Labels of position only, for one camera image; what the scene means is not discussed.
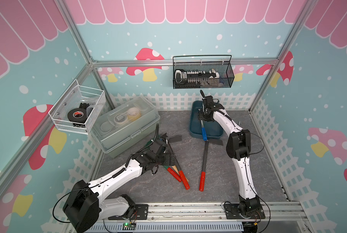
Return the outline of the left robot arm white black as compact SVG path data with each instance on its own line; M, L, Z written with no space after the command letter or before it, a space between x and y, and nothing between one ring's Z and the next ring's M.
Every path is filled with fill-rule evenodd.
M149 145L131 154L118 169L96 180L78 181L63 205L63 212L77 233L89 230L98 220L119 216L131 219L135 214L135 202L128 195L115 199L107 197L129 181L151 171L156 174L159 166L175 163L175 154L169 139L157 138Z

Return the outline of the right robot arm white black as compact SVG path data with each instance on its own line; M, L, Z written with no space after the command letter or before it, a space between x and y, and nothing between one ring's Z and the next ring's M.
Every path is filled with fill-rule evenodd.
M239 180L238 213L243 218L258 215L262 210L260 198L255 190L250 170L251 132L240 127L226 112L225 108L215 102L211 95L202 95L203 106L199 110L199 119L217 122L228 135L227 155L232 159Z

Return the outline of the teal plastic storage box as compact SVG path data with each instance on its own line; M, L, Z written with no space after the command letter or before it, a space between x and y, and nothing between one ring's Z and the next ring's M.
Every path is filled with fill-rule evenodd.
M193 138L203 138L202 125L199 120L199 110L202 109L202 101L194 101L191 107L191 116L189 124L190 136ZM204 121L204 128L208 139L220 139L223 136L224 130L216 121Z

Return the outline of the hoe with blue grip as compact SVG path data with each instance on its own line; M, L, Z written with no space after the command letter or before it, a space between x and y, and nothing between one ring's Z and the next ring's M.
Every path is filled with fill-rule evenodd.
M208 138L207 138L207 134L206 134L205 126L204 126L204 121L203 121L203 120L200 120L200 123L201 123L201 129L202 129L202 137L203 137L203 140L204 140L204 141L207 141Z

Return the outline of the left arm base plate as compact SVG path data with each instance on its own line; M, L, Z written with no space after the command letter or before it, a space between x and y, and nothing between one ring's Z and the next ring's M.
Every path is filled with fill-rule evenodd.
M146 220L148 215L149 206L147 204L135 204L132 207L129 207L127 211L121 216L111 216L108 217L108 220L126 220L126 221L135 221L135 220Z

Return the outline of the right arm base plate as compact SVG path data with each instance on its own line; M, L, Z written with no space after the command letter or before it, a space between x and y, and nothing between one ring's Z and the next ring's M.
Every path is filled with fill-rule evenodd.
M262 205L250 208L239 203L225 202L223 208L227 219L259 221L266 218Z

